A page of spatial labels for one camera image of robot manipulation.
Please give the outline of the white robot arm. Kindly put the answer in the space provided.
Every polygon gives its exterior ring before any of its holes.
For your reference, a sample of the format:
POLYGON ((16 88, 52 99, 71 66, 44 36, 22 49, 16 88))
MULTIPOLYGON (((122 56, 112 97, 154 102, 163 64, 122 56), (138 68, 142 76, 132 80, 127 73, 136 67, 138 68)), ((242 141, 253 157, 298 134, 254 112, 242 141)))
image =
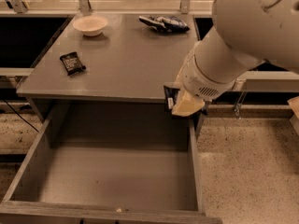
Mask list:
POLYGON ((269 62, 299 70, 299 0, 214 0, 213 27, 178 72, 172 113, 188 117, 269 62))

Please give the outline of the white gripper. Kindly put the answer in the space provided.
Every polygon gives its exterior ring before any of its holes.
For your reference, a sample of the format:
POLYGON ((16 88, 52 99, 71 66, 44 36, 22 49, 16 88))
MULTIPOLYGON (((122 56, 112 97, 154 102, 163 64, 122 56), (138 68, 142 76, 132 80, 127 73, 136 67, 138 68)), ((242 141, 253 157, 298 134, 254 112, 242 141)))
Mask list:
POLYGON ((235 58, 227 46, 196 42, 178 72, 176 82, 183 90, 178 92, 172 114, 188 117, 205 106, 204 100, 230 90, 235 82, 233 67, 235 58))

